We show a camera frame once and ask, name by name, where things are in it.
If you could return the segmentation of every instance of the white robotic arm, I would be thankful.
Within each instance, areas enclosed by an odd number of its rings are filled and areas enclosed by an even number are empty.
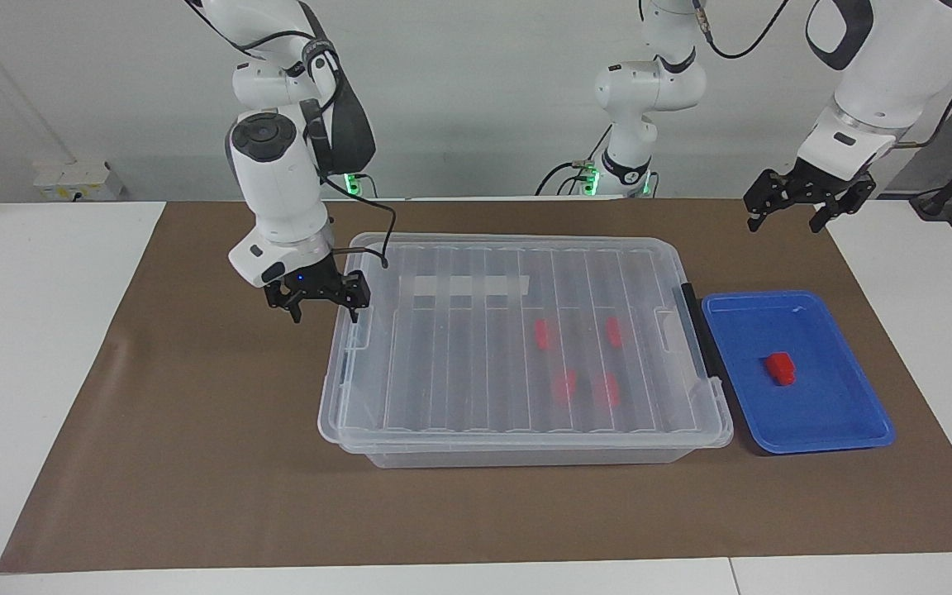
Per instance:
[[[597,76],[597,102],[612,118],[608,146],[594,162],[597,193],[646,192],[657,139],[647,114],[694,107],[707,89],[696,63],[700,31],[692,0],[642,0],[642,10],[642,37],[654,58],[614,64]]]
[[[231,126],[226,152],[256,226],[231,264],[294,321],[302,300],[336,302],[355,320],[369,289],[360,272],[337,271],[320,191],[332,174],[360,172],[375,146],[336,49],[298,0],[186,1],[254,58],[234,72],[235,95],[253,111]]]
[[[698,18],[709,34],[702,10]],[[893,148],[922,146],[899,140],[952,80],[952,0],[816,0],[807,40],[843,79],[793,170],[767,169],[745,194],[753,232],[798,203],[822,204],[815,232],[856,213],[876,188],[869,166]]]

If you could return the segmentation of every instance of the blue object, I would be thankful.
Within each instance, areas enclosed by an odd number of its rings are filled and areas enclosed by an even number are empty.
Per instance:
[[[825,303],[807,291],[722,293],[703,315],[756,443],[774,455],[883,447],[895,429]],[[787,353],[796,382],[764,361]]]

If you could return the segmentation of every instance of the red object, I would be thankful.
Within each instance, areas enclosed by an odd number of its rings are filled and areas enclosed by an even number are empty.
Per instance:
[[[597,382],[597,398],[612,409],[619,406],[619,382],[615,374],[609,372],[603,381]]]
[[[535,321],[535,342],[540,350],[549,350],[549,325],[545,324],[545,319]]]
[[[766,358],[766,370],[777,384],[790,387],[796,382],[796,365],[791,355],[785,353],[773,354]]]
[[[567,407],[571,397],[575,394],[578,385],[578,374],[574,369],[566,369],[564,373],[553,379],[553,399],[560,406]]]
[[[618,317],[609,317],[609,319],[605,321],[605,335],[608,335],[608,342],[612,343],[612,347],[616,347],[617,350],[622,350],[623,331],[620,331]]]

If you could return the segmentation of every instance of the green light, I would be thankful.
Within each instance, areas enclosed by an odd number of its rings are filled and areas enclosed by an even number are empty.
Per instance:
[[[344,188],[355,196],[362,196],[362,182],[355,177],[355,174],[344,174]]]
[[[586,185],[583,186],[583,193],[586,196],[597,196],[597,185],[601,182],[601,172],[596,169],[590,169],[586,176]]]

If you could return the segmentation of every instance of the plastic storage box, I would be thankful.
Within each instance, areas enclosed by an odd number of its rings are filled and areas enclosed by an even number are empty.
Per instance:
[[[380,247],[383,234],[356,237]],[[729,444],[678,253],[649,238],[396,234],[351,255],[318,426],[378,467],[671,463]]]

